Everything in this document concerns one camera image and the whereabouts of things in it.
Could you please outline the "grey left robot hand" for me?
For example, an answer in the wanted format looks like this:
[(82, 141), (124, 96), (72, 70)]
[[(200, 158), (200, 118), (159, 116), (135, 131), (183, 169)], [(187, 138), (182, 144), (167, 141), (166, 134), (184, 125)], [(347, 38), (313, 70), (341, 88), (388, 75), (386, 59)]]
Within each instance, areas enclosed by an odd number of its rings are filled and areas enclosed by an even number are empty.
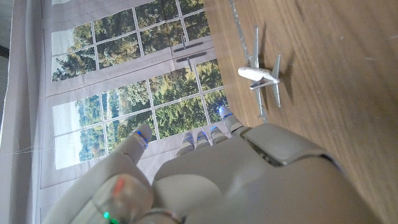
[(230, 136), (187, 133), (147, 180), (137, 167), (152, 135), (142, 124), (83, 175), (45, 223), (380, 223), (338, 163), (280, 126), (243, 125), (219, 109)]

